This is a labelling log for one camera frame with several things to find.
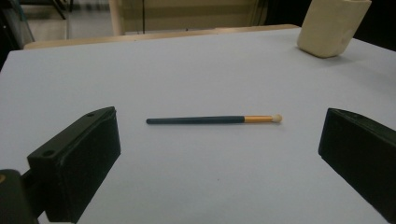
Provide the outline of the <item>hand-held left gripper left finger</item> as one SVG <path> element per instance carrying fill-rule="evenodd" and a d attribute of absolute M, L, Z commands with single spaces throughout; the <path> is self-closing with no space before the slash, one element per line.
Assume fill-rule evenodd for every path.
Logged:
<path fill-rule="evenodd" d="M 82 116 L 32 152 L 27 160 L 49 221 L 78 222 L 119 155 L 113 106 Z"/>

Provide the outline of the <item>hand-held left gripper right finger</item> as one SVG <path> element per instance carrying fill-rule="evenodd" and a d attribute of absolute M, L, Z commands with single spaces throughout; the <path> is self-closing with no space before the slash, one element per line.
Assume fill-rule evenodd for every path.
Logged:
<path fill-rule="evenodd" d="M 396 131 L 330 108 L 318 154 L 387 222 L 396 223 Z"/>

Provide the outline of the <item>dark-handled makeup brush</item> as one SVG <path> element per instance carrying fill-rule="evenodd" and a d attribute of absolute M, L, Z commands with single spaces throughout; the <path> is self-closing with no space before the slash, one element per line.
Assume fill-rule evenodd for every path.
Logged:
<path fill-rule="evenodd" d="M 272 116 L 215 116 L 215 117 L 188 117 L 188 118 L 160 118 L 147 119 L 147 124 L 235 124 L 235 123 L 279 123 L 281 115 Z"/>

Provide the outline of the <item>cream plastic holder cup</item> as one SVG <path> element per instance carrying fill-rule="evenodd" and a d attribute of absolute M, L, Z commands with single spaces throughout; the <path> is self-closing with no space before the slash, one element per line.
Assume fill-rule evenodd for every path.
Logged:
<path fill-rule="evenodd" d="M 342 54 L 357 32 L 371 0 L 312 0 L 297 46 L 319 58 Z"/>

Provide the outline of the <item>beige cabinet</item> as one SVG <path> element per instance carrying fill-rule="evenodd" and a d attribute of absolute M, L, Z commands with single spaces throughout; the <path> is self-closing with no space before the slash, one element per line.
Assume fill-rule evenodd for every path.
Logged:
<path fill-rule="evenodd" d="M 114 35 L 262 25 L 269 0 L 108 0 Z"/>

